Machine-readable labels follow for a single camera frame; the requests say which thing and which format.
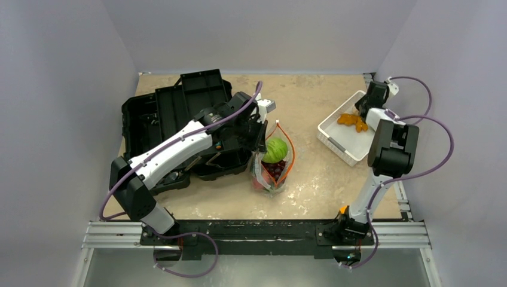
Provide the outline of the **green cabbage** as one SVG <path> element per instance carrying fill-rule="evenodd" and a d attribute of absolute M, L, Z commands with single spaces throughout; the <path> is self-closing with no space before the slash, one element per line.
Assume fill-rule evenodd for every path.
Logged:
<path fill-rule="evenodd" d="M 288 145 L 281 138 L 270 138 L 267 141 L 266 153 L 262 158 L 265 163 L 278 163 L 288 155 Z"/>

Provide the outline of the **clear zip bag orange zipper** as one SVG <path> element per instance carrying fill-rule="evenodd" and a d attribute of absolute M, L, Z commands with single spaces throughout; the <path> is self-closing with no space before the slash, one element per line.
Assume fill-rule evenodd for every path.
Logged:
<path fill-rule="evenodd" d="M 295 163 L 295 147 L 278 120 L 266 132 L 265 144 L 264 152 L 255 152 L 252 156 L 251 183 L 255 191 L 274 196 L 285 189 Z"/>

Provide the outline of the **dark red grapes bunch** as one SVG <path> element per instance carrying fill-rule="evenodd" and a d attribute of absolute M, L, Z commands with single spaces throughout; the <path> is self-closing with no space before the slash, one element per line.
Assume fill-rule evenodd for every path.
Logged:
<path fill-rule="evenodd" d="M 278 181 L 282 177 L 282 173 L 285 170 L 286 167 L 286 161 L 281 160 L 277 163 L 267 163 L 262 162 L 262 165 L 264 166 L 265 170 L 268 172 L 268 174 L 275 180 Z"/>

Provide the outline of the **pink peach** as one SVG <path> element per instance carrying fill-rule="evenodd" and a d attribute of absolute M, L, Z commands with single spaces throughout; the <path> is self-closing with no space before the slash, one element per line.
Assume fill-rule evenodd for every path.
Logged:
<path fill-rule="evenodd" d="M 265 191 L 266 182 L 264 180 L 258 181 L 257 178 L 253 178 L 252 185 L 256 190 Z"/>

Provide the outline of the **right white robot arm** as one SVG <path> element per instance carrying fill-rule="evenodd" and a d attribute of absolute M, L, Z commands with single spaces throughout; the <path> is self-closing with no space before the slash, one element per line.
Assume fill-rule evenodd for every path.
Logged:
<path fill-rule="evenodd" d="M 411 171 L 414 165 L 419 128 L 398 121 L 384 107 L 391 89 L 386 82 L 372 81 L 355 103 L 355 114 L 338 118 L 338 124 L 354 126 L 357 133 L 374 132 L 368 151 L 368 177 L 355 201 L 342 207 L 335 234 L 343 243 L 363 239 L 371 231 L 372 216 L 394 179 Z"/>

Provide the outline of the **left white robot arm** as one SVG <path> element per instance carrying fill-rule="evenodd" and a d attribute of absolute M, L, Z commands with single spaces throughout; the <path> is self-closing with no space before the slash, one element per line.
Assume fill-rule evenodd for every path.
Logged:
<path fill-rule="evenodd" d="M 265 151 L 266 117 L 273 100 L 237 92 L 229 102 L 202 109 L 182 130 L 155 148 L 111 164 L 110 190 L 130 219 L 147 225 L 162 244 L 178 238 L 178 223 L 150 191 L 171 171 L 220 141 L 235 138 L 247 150 Z"/>

